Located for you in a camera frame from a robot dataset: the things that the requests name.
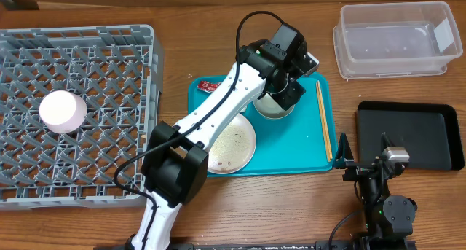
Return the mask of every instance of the teal cutting board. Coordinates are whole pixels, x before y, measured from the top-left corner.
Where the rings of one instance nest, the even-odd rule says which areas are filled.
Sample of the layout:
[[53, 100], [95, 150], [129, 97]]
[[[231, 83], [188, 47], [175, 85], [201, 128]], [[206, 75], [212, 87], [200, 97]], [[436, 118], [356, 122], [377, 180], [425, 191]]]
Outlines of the teal cutting board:
[[[195, 79], [189, 87], [189, 112], [194, 111], [210, 95], [197, 89], [200, 81], [221, 82], [224, 78], [225, 76], [209, 76]], [[327, 161], [317, 102], [315, 84], [318, 80], [322, 88], [328, 133], [334, 156], [338, 144], [328, 84], [321, 74], [315, 72], [309, 77], [298, 79], [298, 82], [306, 89], [306, 93], [296, 104], [294, 110], [283, 119], [265, 119], [256, 111], [253, 103], [250, 103], [243, 115], [248, 118], [256, 132], [257, 146], [253, 158], [238, 172], [208, 173], [208, 176], [257, 176], [331, 170], [333, 162]]]

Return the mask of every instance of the red wrapper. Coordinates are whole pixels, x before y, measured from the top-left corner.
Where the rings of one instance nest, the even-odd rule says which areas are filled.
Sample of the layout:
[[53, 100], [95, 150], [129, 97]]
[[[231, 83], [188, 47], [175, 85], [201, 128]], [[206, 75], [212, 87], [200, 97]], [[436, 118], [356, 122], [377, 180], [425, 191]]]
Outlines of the red wrapper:
[[218, 86], [220, 86], [220, 84], [221, 82], [210, 83], [207, 81], [200, 81], [199, 84], [197, 85], [197, 88], [199, 90], [205, 91], [206, 93], [213, 93], [213, 91], [216, 90]]

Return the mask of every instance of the black tray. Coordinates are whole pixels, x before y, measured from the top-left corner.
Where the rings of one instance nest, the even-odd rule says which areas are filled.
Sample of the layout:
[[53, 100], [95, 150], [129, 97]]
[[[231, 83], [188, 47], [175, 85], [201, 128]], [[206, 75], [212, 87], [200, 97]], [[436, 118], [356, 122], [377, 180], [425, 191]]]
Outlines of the black tray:
[[461, 170], [465, 166], [457, 113], [443, 104], [363, 101], [358, 107], [359, 161], [381, 153], [380, 135], [405, 147], [409, 168]]

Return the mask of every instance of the table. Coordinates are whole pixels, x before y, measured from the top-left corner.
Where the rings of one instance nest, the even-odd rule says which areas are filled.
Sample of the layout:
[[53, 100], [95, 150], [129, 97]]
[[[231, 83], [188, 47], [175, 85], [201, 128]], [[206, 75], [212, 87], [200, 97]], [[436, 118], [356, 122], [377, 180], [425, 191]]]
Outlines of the table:
[[[466, 1], [447, 1], [466, 40]], [[466, 55], [441, 76], [347, 81], [339, 76], [332, 30], [342, 3], [276, 4], [239, 7], [167, 7], [3, 12], [0, 28], [48, 28], [150, 24], [165, 49], [159, 119], [173, 124], [187, 114], [193, 79], [226, 74], [234, 62], [237, 24], [249, 12], [271, 10], [299, 29], [320, 60], [330, 86], [337, 134], [346, 132], [357, 150], [355, 112], [363, 100], [447, 103], [459, 117], [466, 143]], [[278, 23], [251, 18], [241, 44], [270, 38]], [[173, 241], [206, 243], [308, 243], [328, 238], [336, 223], [360, 207], [343, 171], [250, 178], [212, 178], [184, 206]], [[393, 194], [415, 199], [414, 234], [419, 249], [466, 249], [466, 170], [408, 170], [389, 181]], [[123, 244], [139, 228], [143, 208], [39, 208], [0, 212], [2, 249], [91, 249]], [[363, 229], [354, 218], [336, 234], [349, 238]]]

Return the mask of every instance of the wire rack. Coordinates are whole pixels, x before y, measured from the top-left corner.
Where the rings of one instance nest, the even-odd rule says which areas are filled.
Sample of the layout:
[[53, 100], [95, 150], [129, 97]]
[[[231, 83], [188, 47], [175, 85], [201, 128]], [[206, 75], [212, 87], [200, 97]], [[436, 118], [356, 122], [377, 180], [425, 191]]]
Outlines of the wire rack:
[[[150, 26], [0, 31], [0, 210], [140, 205], [112, 178], [146, 147], [162, 57]], [[54, 90], [87, 104], [72, 133], [53, 133], [39, 117], [39, 104]], [[123, 170], [121, 183], [143, 186], [140, 163]]]

